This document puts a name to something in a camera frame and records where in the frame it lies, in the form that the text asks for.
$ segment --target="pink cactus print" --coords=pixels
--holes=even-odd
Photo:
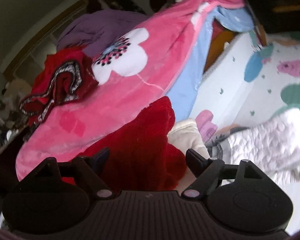
[[[293,77],[300,77],[300,60],[284,61],[277,66],[279,72],[287,73]]]

